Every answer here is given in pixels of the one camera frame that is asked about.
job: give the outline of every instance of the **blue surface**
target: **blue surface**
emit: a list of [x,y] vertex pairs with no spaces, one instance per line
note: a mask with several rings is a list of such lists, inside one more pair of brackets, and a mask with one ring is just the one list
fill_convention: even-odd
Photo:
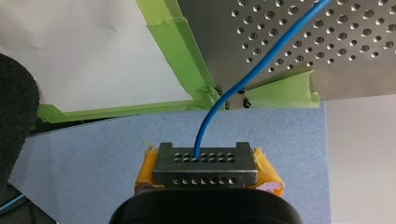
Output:
[[[111,119],[30,137],[9,181],[59,223],[107,223],[133,195],[149,143],[192,147],[206,113]],[[331,223],[324,106],[219,112],[203,146],[238,141],[263,147],[304,224]]]
[[325,8],[331,0],[320,0],[314,7],[311,7],[297,22],[292,25],[289,30],[279,38],[275,45],[268,51],[268,53],[262,58],[262,60],[240,81],[238,81],[233,87],[231,87],[220,99],[212,106],[207,113],[201,127],[198,131],[197,138],[194,144],[194,156],[200,157],[201,155],[201,144],[204,137],[207,126],[210,120],[213,119],[215,114],[220,108],[238,91],[245,88],[248,83],[253,80],[262,70],[268,66],[268,64],[276,57],[276,55],[291,41],[296,34],[298,34],[310,21],[312,21],[318,14]]

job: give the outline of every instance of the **metal sheet with holes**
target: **metal sheet with holes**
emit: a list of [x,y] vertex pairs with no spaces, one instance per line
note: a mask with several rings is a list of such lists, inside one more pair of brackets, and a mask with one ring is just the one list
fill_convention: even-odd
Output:
[[[215,82],[228,90],[315,0],[179,0]],[[315,69],[324,100],[396,93],[396,0],[332,0],[249,86]],[[231,108],[241,107],[243,94]]]

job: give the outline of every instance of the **blue cable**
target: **blue cable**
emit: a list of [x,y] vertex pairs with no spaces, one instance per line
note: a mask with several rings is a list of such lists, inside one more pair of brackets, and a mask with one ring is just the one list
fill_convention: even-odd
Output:
[[16,198],[14,198],[13,200],[11,200],[9,203],[4,204],[3,206],[0,207],[0,211],[3,211],[6,208],[10,207],[12,204],[14,204],[15,202],[19,201],[23,197],[24,197],[24,195],[21,194],[20,196],[18,196]]
[[207,113],[204,121],[201,124],[194,145],[194,156],[199,158],[201,155],[201,143],[204,137],[206,128],[213,119],[219,109],[228,101],[234,94],[240,91],[242,88],[256,77],[274,58],[275,56],[285,47],[286,44],[291,41],[296,34],[298,34],[310,21],[312,21],[319,12],[325,8],[331,0],[320,0],[314,7],[308,10],[308,12],[302,16],[293,26],[277,41],[277,43],[271,48],[271,50],[264,56],[264,58],[236,85],[230,88],[221,98],[212,106]]

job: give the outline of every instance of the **green painter's tape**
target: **green painter's tape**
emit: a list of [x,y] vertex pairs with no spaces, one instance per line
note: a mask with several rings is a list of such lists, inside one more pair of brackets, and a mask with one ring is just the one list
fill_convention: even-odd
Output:
[[310,90],[312,72],[305,72],[247,91],[247,99],[257,108],[319,108],[318,93]]
[[114,118],[129,115],[155,114],[179,110],[201,110],[194,101],[176,101],[152,105],[131,105],[107,109],[62,112],[55,105],[40,105],[37,116],[50,123],[67,122],[84,119]]
[[65,122],[178,110],[202,110],[209,109],[219,99],[212,77],[177,0],[138,0],[137,3],[166,61],[193,100],[65,113],[55,105],[41,105],[37,113],[41,119],[48,122]]

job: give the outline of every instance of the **black object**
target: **black object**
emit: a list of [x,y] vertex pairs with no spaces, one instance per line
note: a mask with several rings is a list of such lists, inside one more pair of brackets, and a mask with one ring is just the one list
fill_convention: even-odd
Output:
[[241,90],[238,91],[238,94],[244,94],[245,93],[245,88],[242,88]]
[[161,143],[152,172],[158,185],[168,188],[242,189],[257,182],[257,169],[249,143],[236,147],[203,147],[193,157],[193,147]]
[[153,189],[135,195],[110,224],[302,224],[294,208],[255,189]]
[[0,194],[34,126],[38,96],[29,72],[0,54]]
[[246,109],[251,108],[251,103],[248,101],[248,98],[244,99],[244,108]]

